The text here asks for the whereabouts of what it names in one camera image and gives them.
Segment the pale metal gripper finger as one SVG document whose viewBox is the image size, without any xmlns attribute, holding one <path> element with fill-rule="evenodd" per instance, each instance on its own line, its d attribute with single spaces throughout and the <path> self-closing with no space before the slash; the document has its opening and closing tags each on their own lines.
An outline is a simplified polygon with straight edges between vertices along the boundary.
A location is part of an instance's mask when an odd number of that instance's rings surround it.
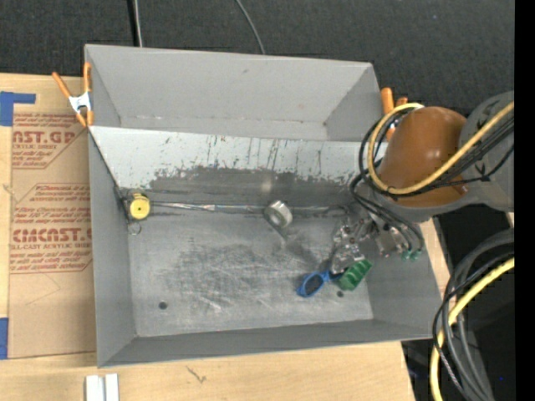
<svg viewBox="0 0 535 401">
<path fill-rule="evenodd" d="M 345 260 L 353 254 L 353 244 L 350 240 L 353 237 L 352 227 L 344 223 L 334 234 L 333 260 Z"/>
<path fill-rule="evenodd" d="M 356 244 L 339 245 L 332 255 L 332 273 L 341 274 L 363 259 L 364 255 Z"/>
</svg>

